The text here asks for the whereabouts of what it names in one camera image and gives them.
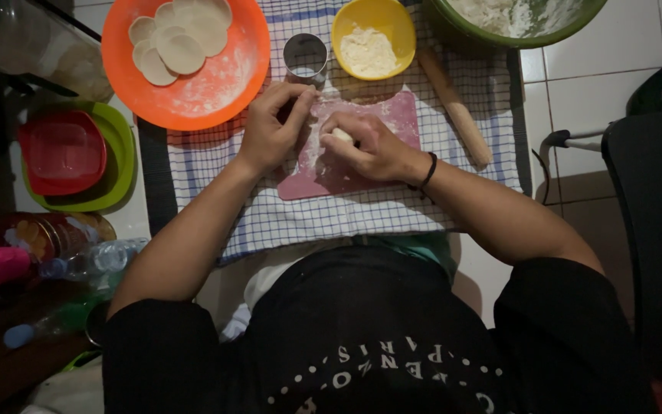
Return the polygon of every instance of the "person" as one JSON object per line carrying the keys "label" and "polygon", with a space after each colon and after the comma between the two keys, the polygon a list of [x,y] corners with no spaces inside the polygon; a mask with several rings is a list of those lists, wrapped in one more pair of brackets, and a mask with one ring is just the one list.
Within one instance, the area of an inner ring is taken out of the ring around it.
{"label": "person", "polygon": [[[657,412],[615,290],[577,232],[528,197],[406,145],[371,115],[333,114],[321,144],[365,177],[421,187],[513,266],[496,328],[452,294],[436,259],[346,243],[260,283],[271,286],[244,335],[219,345],[211,315],[190,301],[317,95],[273,82],[249,106],[238,154],[129,267],[105,327],[106,413]],[[335,127],[358,148],[328,134]]]}

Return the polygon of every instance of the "checkered towel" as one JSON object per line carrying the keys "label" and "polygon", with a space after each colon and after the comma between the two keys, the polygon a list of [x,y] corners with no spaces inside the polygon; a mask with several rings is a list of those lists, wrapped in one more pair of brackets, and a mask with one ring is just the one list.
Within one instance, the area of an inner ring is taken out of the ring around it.
{"label": "checkered towel", "polygon": [[[285,77],[282,47],[296,33],[313,33],[331,50],[331,23],[346,0],[260,0],[271,38],[271,79]],[[521,191],[515,165],[510,77],[505,56],[478,61],[444,51],[434,39],[420,10],[419,0],[403,1],[416,24],[418,47],[433,46],[440,54],[459,93],[492,148],[494,161],[477,171],[456,137],[441,101],[425,72],[413,61],[389,80],[365,82],[344,72],[329,56],[324,93],[358,89],[359,96],[411,90],[416,95],[421,148],[462,169]],[[246,111],[208,130],[169,131],[170,168],[175,196],[182,209],[215,178],[236,155],[244,133]],[[299,242],[327,240],[354,234],[407,233],[454,229],[454,222],[436,205],[420,200],[405,186],[393,186],[343,196],[282,201],[274,177],[265,177],[254,189],[226,240],[221,264],[259,250]]]}

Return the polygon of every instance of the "metal cookie cutter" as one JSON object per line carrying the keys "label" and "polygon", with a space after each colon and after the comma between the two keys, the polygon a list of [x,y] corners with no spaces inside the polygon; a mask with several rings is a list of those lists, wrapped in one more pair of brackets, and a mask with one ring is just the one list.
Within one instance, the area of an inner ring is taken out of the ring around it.
{"label": "metal cookie cutter", "polygon": [[282,48],[282,59],[293,83],[314,85],[320,89],[326,82],[326,62],[329,51],[318,36],[298,33]]}

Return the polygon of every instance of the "clear plastic jar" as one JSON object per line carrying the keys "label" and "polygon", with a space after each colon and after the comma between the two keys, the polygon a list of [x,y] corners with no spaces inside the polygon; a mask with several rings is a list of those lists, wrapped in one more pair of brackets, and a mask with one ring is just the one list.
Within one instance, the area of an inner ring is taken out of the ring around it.
{"label": "clear plastic jar", "polygon": [[0,71],[37,75],[80,99],[113,95],[99,44],[27,0],[0,0]]}

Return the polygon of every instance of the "black bracelet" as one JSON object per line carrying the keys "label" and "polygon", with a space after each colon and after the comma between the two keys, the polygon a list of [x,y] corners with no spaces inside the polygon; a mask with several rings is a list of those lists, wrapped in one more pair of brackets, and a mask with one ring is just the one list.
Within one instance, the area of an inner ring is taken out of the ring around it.
{"label": "black bracelet", "polygon": [[412,186],[412,185],[408,184],[408,188],[413,190],[414,192],[420,190],[420,192],[423,194],[423,195],[421,195],[421,200],[423,200],[424,198],[426,198],[428,196],[425,193],[425,191],[423,191],[423,187],[425,187],[426,184],[428,184],[428,181],[430,181],[430,178],[433,176],[433,173],[436,172],[436,164],[437,164],[436,161],[438,160],[438,157],[436,156],[436,154],[434,154],[434,153],[428,153],[428,154],[430,154],[430,159],[432,161],[432,163],[430,165],[430,169],[428,170],[428,176],[426,176],[425,180],[423,180],[423,182],[420,184],[419,187]]}

